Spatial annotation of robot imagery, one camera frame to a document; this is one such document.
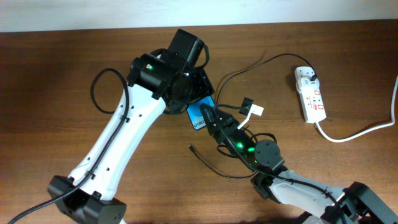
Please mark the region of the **blue Galaxy smartphone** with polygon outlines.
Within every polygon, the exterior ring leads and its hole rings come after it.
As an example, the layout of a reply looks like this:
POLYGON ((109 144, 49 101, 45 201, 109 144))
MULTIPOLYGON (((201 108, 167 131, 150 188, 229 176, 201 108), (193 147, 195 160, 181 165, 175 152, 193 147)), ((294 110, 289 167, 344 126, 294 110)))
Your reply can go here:
POLYGON ((200 106, 202 104, 214 106, 215 102, 214 102, 214 99, 212 96, 207 96, 195 103, 192 103, 192 104, 186 106, 186 111, 187 111, 188 117, 191 121, 193 129, 196 131, 198 131, 206 126, 203 115, 200 111, 200 106))

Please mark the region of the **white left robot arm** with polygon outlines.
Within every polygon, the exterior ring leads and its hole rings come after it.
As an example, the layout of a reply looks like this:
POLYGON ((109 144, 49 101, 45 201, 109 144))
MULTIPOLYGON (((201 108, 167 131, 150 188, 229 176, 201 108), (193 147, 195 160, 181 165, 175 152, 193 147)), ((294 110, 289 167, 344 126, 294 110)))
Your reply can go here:
POLYGON ((122 80, 119 107, 86 157, 47 188, 59 211, 76 223, 124 223, 116 199, 123 172, 142 138, 162 114, 177 114, 214 90, 195 58, 151 53, 135 58, 122 80))

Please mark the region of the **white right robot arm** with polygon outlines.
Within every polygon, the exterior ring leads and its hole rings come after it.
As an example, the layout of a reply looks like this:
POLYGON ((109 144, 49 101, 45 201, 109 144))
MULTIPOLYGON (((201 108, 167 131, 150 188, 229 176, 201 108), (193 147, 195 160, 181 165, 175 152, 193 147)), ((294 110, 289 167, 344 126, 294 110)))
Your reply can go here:
POLYGON ((397 223, 397 214, 367 185, 333 187, 303 178, 284 165, 273 134, 265 133, 259 141, 219 106, 201 105, 200 111, 210 136, 254 172, 251 183, 262 198, 301 208, 326 223, 360 223, 365 218, 371 223, 397 223))

